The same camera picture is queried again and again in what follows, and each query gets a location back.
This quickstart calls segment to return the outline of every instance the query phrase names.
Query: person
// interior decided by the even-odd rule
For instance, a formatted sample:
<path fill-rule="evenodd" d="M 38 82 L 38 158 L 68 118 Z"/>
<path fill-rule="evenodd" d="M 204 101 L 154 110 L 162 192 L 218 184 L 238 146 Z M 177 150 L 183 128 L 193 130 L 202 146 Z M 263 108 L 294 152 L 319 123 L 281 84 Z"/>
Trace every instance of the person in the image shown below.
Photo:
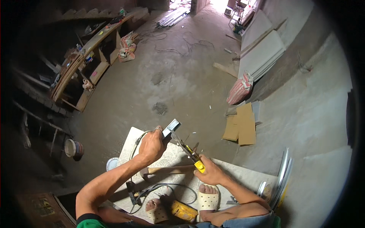
<path fill-rule="evenodd" d="M 139 153 L 130 161 L 108 171 L 86 184 L 76 196 L 76 219 L 77 228 L 112 228 L 112 227 L 196 227 L 196 228 L 238 228 L 238 227 L 273 227 L 275 215 L 268 203 L 247 188 L 241 186 L 225 174 L 215 163 L 204 155 L 200 155 L 205 165 L 204 173 L 198 170 L 194 174 L 204 184 L 199 186 L 198 203 L 200 223 L 195 225 L 166 225 L 166 213 L 160 206 L 159 199 L 152 199 L 147 202 L 146 212 L 153 217 L 152 224 L 141 218 L 120 212 L 113 207 L 100 207 L 109 197 L 142 168 L 151 165 L 161 158 L 166 150 L 167 144 L 161 140 L 162 127 L 158 126 L 153 132 L 147 133 L 141 141 Z M 230 207 L 223 211 L 215 211 L 218 203 L 218 188 L 215 185 L 225 187 L 238 201 L 239 205 Z M 211 201 L 203 210 L 204 201 Z"/>

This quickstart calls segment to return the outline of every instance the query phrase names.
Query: hammer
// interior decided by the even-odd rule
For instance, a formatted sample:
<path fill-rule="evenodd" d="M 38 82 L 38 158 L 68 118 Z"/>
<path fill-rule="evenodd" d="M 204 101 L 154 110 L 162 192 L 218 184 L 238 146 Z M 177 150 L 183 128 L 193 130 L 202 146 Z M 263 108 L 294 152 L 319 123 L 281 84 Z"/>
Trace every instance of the hammer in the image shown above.
<path fill-rule="evenodd" d="M 141 177 L 148 181 L 148 175 L 152 174 L 184 174 L 191 173 L 195 169 L 194 165 L 187 166 L 172 166 L 172 167 L 158 167 L 158 168 L 143 168 L 139 174 Z"/>

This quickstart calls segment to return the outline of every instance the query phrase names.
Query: yellow handle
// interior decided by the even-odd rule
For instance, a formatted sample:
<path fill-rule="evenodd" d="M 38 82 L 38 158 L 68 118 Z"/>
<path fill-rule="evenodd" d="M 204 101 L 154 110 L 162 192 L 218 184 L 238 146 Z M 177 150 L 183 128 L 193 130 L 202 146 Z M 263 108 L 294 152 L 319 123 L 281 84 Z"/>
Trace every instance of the yellow handle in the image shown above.
<path fill-rule="evenodd" d="M 201 173 L 204 173 L 205 166 L 201 161 L 197 161 L 194 165 Z"/>

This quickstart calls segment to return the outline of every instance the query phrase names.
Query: wooden hammer handle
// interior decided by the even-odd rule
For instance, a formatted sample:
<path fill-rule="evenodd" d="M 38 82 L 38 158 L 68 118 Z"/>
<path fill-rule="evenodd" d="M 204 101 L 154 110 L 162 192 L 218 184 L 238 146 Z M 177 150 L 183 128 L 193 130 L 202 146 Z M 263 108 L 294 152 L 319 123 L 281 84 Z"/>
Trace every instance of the wooden hammer handle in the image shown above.
<path fill-rule="evenodd" d="M 192 173 L 194 165 L 148 168 L 148 174 L 183 174 Z"/>

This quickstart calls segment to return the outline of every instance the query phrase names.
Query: cardboard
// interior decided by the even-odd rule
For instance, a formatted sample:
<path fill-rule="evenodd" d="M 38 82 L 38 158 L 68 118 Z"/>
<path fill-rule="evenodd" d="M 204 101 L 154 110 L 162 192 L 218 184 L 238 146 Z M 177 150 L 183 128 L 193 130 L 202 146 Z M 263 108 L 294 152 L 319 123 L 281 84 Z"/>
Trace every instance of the cardboard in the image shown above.
<path fill-rule="evenodd" d="M 256 143 L 255 116 L 251 103 L 237 108 L 238 144 L 252 145 Z"/>
<path fill-rule="evenodd" d="M 226 131 L 222 139 L 237 141 L 238 139 L 238 121 L 237 115 L 227 117 Z"/>

